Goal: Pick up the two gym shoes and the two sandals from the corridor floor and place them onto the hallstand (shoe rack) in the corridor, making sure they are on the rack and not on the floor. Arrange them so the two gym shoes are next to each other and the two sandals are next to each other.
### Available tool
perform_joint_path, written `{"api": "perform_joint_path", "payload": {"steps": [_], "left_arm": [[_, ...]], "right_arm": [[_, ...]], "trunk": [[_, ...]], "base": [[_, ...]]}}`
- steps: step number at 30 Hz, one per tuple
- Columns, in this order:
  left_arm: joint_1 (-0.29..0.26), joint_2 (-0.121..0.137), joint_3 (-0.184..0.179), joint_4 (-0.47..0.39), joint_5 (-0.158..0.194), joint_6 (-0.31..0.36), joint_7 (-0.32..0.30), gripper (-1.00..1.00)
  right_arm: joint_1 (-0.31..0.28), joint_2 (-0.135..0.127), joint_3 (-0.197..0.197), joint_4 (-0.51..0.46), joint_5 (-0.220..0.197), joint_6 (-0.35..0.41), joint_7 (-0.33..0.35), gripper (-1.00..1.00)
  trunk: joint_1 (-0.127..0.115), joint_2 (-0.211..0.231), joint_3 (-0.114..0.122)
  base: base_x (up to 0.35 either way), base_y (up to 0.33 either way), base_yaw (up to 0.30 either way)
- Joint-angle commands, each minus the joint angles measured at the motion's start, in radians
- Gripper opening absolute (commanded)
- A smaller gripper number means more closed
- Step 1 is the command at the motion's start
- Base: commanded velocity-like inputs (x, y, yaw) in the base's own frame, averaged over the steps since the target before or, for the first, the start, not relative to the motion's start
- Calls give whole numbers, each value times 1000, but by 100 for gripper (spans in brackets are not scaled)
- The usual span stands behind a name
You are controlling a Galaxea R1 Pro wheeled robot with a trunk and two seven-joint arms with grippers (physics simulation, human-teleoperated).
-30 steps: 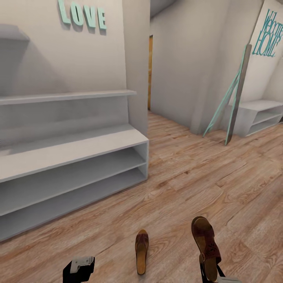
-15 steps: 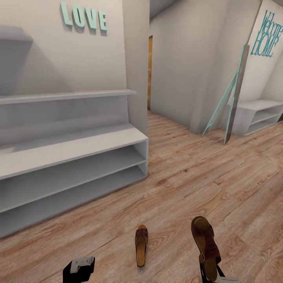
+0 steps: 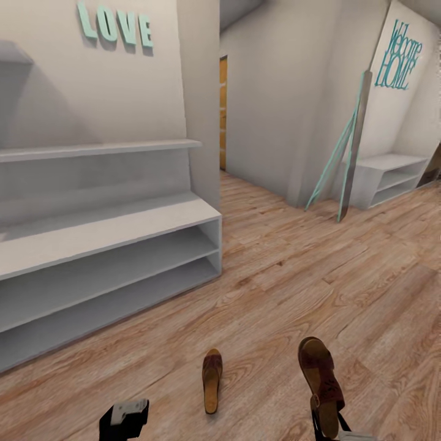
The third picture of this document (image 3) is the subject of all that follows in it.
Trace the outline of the sandal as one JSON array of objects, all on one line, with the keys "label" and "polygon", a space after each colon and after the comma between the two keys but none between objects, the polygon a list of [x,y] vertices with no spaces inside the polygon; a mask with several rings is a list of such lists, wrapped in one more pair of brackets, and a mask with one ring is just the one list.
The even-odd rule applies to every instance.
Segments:
[{"label": "sandal", "polygon": [[323,435],[336,440],[340,430],[337,414],[345,401],[334,376],[333,357],[322,340],[307,336],[298,346],[298,362],[313,393],[311,411],[315,411]]},{"label": "sandal", "polygon": [[212,349],[204,358],[202,367],[204,405],[208,415],[217,410],[217,392],[222,373],[222,358],[218,349]]}]

